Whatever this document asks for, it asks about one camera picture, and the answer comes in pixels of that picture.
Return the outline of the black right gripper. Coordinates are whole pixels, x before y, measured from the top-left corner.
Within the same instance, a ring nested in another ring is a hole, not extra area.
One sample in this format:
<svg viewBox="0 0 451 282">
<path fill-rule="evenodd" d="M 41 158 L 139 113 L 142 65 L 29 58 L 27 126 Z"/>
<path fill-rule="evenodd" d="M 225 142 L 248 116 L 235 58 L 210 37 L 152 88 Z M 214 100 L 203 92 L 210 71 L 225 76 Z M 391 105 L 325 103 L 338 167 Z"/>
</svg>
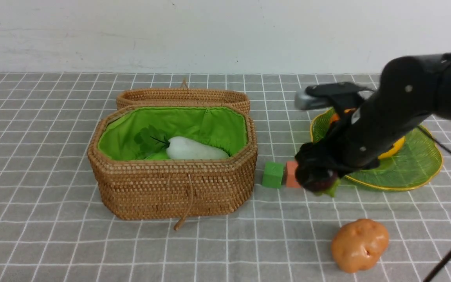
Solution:
<svg viewBox="0 0 451 282">
<path fill-rule="evenodd" d="M 370 129 L 365 130 L 365 126 L 370 126 Z M 377 168 L 380 165 L 380 145 L 372 150 L 365 149 L 357 161 L 349 163 L 345 157 L 360 154 L 357 142 L 349 140 L 343 147 L 340 145 L 345 137 L 350 137 L 351 133 L 357 134 L 358 130 L 364 130 L 364 143 L 370 143 L 373 137 L 381 134 L 380 126 L 379 114 L 345 114 L 330 125 L 326 136 L 319 142 L 304 143 L 295 156 L 298 163 L 295 176 L 299 185 L 304 188 L 309 173 L 318 168 L 336 171 L 340 178 L 356 171 Z"/>
</svg>

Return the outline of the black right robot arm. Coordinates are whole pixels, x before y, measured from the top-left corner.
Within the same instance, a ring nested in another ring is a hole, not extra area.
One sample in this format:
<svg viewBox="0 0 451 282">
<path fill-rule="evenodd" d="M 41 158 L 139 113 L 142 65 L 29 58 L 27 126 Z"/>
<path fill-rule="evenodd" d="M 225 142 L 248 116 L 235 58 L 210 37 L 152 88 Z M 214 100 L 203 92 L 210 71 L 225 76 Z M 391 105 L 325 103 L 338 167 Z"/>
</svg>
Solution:
<svg viewBox="0 0 451 282">
<path fill-rule="evenodd" d="M 378 156 L 428 116 L 451 120 L 451 54 L 403 56 L 388 62 L 379 87 L 351 83 L 308 86 L 295 95 L 299 110 L 333 107 L 340 115 L 329 133 L 295 155 L 299 185 L 318 193 L 345 175 L 378 167 Z"/>
</svg>

